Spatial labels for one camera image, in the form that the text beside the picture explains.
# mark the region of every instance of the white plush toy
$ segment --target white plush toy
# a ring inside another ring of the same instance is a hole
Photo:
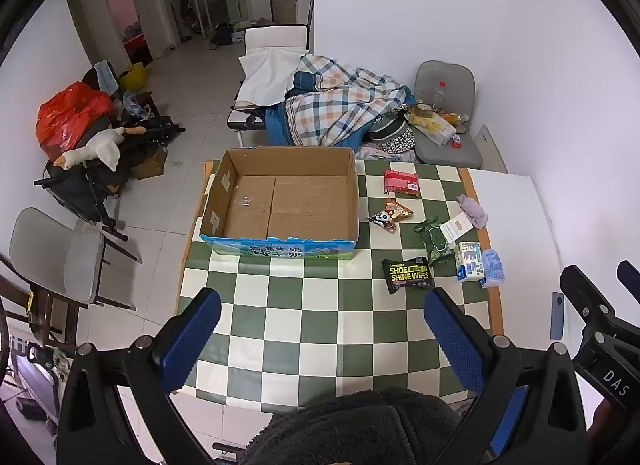
[[[118,127],[116,129],[102,130],[97,132],[84,147],[68,150],[53,162],[53,165],[62,167],[64,170],[69,170],[83,161],[98,158],[103,164],[115,172],[118,166],[118,160],[120,159],[118,146],[124,141],[124,135],[145,133],[145,127]]]

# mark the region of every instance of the fuzzy dark gray clothing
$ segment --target fuzzy dark gray clothing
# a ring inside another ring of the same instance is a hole
[[[275,417],[242,465],[422,465],[444,447],[460,416],[438,397],[407,389],[362,391]]]

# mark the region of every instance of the checkered tablecloth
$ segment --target checkered tablecloth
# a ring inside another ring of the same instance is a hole
[[[424,290],[390,295],[380,261],[426,255],[415,223],[441,222],[460,213],[464,193],[453,167],[357,161],[360,237],[350,261],[268,259],[218,255],[199,237],[190,241],[181,312],[203,286],[222,298],[222,317],[185,385],[199,398],[268,413],[282,413],[323,397],[363,389],[408,387],[446,401],[466,398],[422,314]],[[386,169],[415,172],[420,196],[400,194],[414,215],[395,234],[367,222],[383,208]],[[478,241],[476,231],[462,241]],[[460,309],[489,329],[486,291],[459,283],[455,263],[433,268]]]

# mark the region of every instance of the bolt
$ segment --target bolt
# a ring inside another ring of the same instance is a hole
[[[151,346],[151,342],[153,341],[154,338],[151,335],[143,335],[142,337],[138,337],[134,344],[138,349],[143,350]]]
[[[82,356],[88,355],[92,349],[94,349],[94,345],[91,342],[85,342],[78,348],[78,354]]]
[[[566,349],[566,346],[562,344],[562,342],[556,342],[554,343],[554,351],[558,355],[564,355],[567,352],[567,349]]]
[[[504,335],[496,335],[494,337],[494,344],[499,348],[504,349],[509,347],[509,344],[511,344],[511,341]]]

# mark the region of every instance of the pink wall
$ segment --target pink wall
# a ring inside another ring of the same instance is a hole
[[[138,21],[138,12],[133,5],[133,0],[107,0],[113,15],[113,21],[122,35],[127,26],[131,26]]]

